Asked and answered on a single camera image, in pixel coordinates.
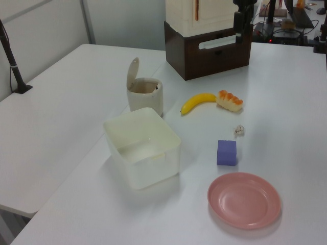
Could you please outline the black Franka gripper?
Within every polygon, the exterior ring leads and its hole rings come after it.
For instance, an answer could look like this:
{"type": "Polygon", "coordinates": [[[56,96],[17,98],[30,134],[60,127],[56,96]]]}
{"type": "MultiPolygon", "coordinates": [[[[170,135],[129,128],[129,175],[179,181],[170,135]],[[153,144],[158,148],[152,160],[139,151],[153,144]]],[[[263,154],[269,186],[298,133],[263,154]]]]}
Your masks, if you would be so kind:
{"type": "Polygon", "coordinates": [[[238,6],[238,12],[235,12],[234,14],[233,30],[236,35],[236,43],[242,43],[243,33],[246,34],[249,32],[252,13],[254,11],[254,5],[257,3],[257,0],[233,0],[233,3],[238,6]]]}

